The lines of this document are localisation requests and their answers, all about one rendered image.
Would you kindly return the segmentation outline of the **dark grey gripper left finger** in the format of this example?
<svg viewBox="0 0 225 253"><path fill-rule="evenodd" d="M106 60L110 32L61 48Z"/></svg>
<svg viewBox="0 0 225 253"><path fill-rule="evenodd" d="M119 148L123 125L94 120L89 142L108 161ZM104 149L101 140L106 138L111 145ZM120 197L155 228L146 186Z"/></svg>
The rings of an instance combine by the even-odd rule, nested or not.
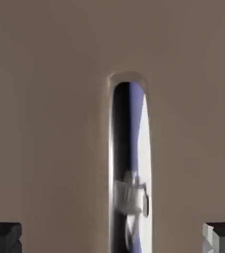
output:
<svg viewBox="0 0 225 253"><path fill-rule="evenodd" d="M0 253L22 253L21 236L21 223L0 222Z"/></svg>

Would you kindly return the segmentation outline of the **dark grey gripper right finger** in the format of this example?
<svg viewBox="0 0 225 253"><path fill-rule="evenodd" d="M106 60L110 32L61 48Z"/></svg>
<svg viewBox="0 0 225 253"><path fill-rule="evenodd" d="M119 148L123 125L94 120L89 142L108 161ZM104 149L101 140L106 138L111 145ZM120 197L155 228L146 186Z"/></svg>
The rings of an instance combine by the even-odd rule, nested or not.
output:
<svg viewBox="0 0 225 253"><path fill-rule="evenodd" d="M204 223L202 235L202 253L225 253L225 222Z"/></svg>

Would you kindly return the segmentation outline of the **tan wooden drawer front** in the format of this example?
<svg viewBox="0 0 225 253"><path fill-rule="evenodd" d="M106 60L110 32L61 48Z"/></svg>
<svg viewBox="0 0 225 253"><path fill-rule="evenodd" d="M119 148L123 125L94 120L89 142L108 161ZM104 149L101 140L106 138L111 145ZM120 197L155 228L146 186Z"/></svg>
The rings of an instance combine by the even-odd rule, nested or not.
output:
<svg viewBox="0 0 225 253"><path fill-rule="evenodd" d="M147 89L153 253L225 222L225 0L0 0L0 221L24 253L109 253L120 73Z"/></svg>

